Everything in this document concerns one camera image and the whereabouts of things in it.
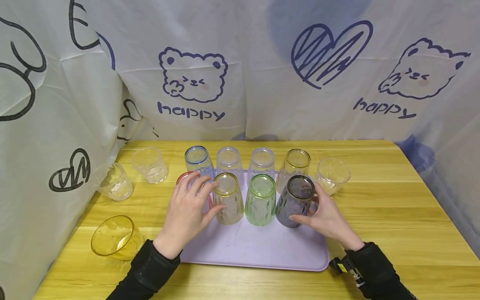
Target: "black sleeve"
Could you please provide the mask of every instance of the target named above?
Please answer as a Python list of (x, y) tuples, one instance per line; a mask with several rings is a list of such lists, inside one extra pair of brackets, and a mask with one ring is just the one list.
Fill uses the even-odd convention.
[(354, 252), (346, 251), (363, 277), (360, 286), (363, 296), (371, 300), (418, 300), (400, 282), (393, 265), (374, 243)]
[(107, 300), (147, 300), (168, 281), (180, 264), (180, 255), (174, 260), (161, 255), (147, 240), (132, 260), (130, 271), (117, 285)]

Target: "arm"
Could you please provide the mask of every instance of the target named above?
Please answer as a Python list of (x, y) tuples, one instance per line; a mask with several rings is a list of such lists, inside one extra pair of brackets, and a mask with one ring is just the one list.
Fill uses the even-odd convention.
[(208, 195), (218, 183), (206, 183), (210, 177), (198, 175), (198, 171), (193, 172), (175, 186), (162, 230), (153, 241), (145, 242), (132, 260), (130, 271), (107, 300), (150, 299), (179, 266), (183, 247), (225, 208), (217, 205), (202, 213)]
[(316, 212), (311, 216), (293, 215), (290, 219), (317, 230), (326, 237), (337, 240), (364, 283), (358, 284), (365, 298), (372, 300), (416, 300), (409, 290), (400, 283), (392, 264), (374, 243), (364, 243), (353, 231), (338, 210), (335, 202), (322, 187), (315, 183), (318, 198)]

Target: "red-rimmed cup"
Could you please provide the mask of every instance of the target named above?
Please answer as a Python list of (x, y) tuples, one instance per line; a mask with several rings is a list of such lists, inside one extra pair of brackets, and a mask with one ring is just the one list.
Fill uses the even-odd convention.
[[(183, 178), (183, 177), (186, 177), (188, 174), (190, 173), (193, 173), (193, 171), (188, 171), (188, 172), (185, 172), (183, 174), (181, 174), (178, 179), (177, 179), (177, 183), (176, 184), (179, 184), (180, 183), (180, 180)], [(213, 200), (212, 200), (212, 196), (211, 195), (208, 195), (208, 208), (212, 208), (213, 207)]]

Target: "cup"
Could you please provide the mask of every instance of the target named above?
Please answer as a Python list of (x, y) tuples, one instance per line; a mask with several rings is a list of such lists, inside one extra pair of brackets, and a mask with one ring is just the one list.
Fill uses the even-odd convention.
[(258, 174), (266, 174), (275, 178), (275, 155), (268, 148), (257, 148), (252, 152), (247, 182), (250, 182)]
[(299, 227), (301, 224), (288, 217), (291, 215), (306, 216), (314, 194), (315, 187), (310, 178), (303, 175), (291, 177), (276, 204), (277, 220), (285, 227)]
[(92, 236), (92, 251), (99, 256), (119, 260), (135, 257), (145, 239), (132, 219), (127, 216), (114, 216), (103, 222)]
[(276, 178), (276, 191), (281, 194), (288, 180), (294, 175), (307, 176), (310, 155), (302, 149), (292, 149), (287, 153)]
[(255, 175), (250, 181), (245, 203), (245, 217), (256, 226), (270, 224), (275, 215), (275, 181), (266, 174)]
[(245, 185), (240, 153), (233, 147), (224, 147), (216, 154), (216, 173), (232, 173), (239, 181), (240, 189)]
[(133, 185), (122, 165), (103, 164), (92, 174), (92, 183), (96, 190), (115, 201), (122, 201), (130, 197)]
[(135, 152), (132, 156), (132, 166), (149, 183), (162, 182), (168, 174), (162, 152), (156, 147), (147, 147)]
[(215, 172), (213, 170), (212, 160), (208, 155), (208, 151), (202, 146), (193, 146), (185, 151), (185, 166), (187, 171), (200, 171), (201, 176), (210, 176), (212, 182), (215, 178)]
[[(185, 172), (183, 174), (181, 174), (178, 179), (177, 179), (177, 183), (176, 184), (179, 184), (180, 183), (180, 180), (183, 178), (183, 177), (187, 177), (189, 174), (193, 173), (193, 171), (188, 171), (188, 172)], [(190, 187), (192, 186), (192, 182), (193, 181), (190, 181), (190, 184), (188, 185), (188, 190), (190, 189)], [(203, 212), (206, 213), (210, 208), (213, 207), (213, 200), (212, 200), (212, 196), (208, 195), (208, 207), (205, 209), (203, 209)]]
[(221, 173), (215, 177), (218, 186), (213, 190), (214, 205), (225, 205), (216, 219), (225, 225), (235, 224), (243, 217), (243, 199), (237, 177), (231, 173)]
[(331, 196), (350, 180), (350, 168), (336, 158), (324, 158), (318, 163), (314, 180)]

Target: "white backdrop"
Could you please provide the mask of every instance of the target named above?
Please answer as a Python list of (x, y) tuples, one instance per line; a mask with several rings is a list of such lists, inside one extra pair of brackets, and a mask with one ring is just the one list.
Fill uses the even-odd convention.
[(474, 0), (1, 0), (7, 299), (32, 297), (90, 172), (131, 139), (388, 139), (480, 255), (479, 15)]

